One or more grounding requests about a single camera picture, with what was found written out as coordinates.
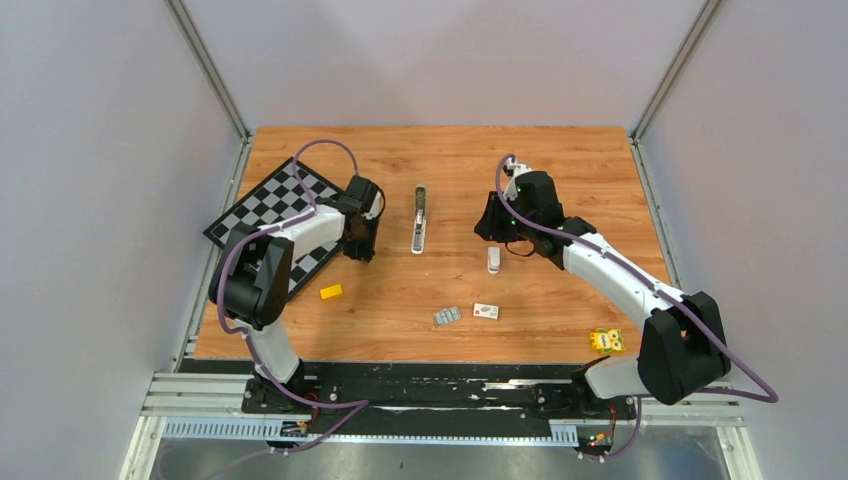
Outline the grey white stapler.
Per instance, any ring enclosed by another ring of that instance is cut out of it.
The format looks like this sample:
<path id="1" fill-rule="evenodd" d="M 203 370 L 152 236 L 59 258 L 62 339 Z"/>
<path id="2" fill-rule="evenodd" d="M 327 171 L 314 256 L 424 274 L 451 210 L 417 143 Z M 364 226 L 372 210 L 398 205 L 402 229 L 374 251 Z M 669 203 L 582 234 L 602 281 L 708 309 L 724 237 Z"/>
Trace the grey white stapler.
<path id="1" fill-rule="evenodd" d="M 415 255 L 423 253 L 426 236 L 426 194 L 425 184 L 418 184 L 414 192 L 414 226 L 411 242 L 411 252 Z"/>

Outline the white staple box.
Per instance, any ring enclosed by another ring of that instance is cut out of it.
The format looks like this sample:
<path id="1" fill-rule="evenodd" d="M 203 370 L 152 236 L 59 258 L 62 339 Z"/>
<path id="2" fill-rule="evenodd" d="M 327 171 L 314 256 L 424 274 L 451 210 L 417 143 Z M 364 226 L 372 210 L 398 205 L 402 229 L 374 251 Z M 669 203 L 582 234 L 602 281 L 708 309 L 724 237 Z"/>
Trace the white staple box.
<path id="1" fill-rule="evenodd" d="M 472 314 L 475 318 L 484 318 L 497 321 L 499 318 L 499 307 L 496 305 L 475 303 Z"/>

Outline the white staple tray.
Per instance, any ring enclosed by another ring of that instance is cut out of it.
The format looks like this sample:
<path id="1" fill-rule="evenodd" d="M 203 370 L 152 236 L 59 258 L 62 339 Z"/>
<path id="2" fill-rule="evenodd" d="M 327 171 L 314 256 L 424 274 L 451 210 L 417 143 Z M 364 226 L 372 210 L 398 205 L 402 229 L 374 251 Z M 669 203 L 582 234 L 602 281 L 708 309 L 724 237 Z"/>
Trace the white staple tray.
<path id="1" fill-rule="evenodd" d="M 440 310 L 433 315 L 434 325 L 443 327 L 461 318 L 461 312 L 457 307 Z"/>

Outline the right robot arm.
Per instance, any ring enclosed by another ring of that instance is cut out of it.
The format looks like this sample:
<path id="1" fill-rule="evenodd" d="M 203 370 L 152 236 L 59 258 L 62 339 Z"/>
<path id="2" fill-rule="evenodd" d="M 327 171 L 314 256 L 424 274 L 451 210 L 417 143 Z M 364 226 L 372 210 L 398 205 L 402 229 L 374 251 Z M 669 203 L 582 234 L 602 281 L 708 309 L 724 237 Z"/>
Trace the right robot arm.
<path id="1" fill-rule="evenodd" d="M 637 355 L 605 353 L 572 373 L 571 403 L 580 415 L 596 417 L 623 396 L 674 405 L 730 372 L 718 347 L 725 336 L 717 302 L 656 280 L 589 222 L 565 215 L 546 172 L 515 174 L 506 194 L 491 191 L 474 232 L 503 245 L 530 242 L 534 254 L 588 282 L 640 331 Z"/>

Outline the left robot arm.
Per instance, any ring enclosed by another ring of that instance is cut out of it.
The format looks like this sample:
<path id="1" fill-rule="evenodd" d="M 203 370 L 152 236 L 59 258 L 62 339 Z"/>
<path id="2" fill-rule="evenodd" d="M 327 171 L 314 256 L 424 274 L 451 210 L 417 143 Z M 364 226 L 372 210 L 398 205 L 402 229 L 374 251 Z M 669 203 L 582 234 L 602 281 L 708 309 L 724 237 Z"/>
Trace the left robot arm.
<path id="1" fill-rule="evenodd" d="M 302 360 L 282 320 L 292 267 L 328 243 L 352 260 L 371 261 L 385 204 L 377 184 L 355 175 L 341 194 L 289 220 L 259 227 L 241 223 L 231 232 L 209 299 L 222 330 L 245 339 L 258 376 L 272 381 L 267 397 L 279 411 L 298 411 L 307 390 L 295 379 Z"/>

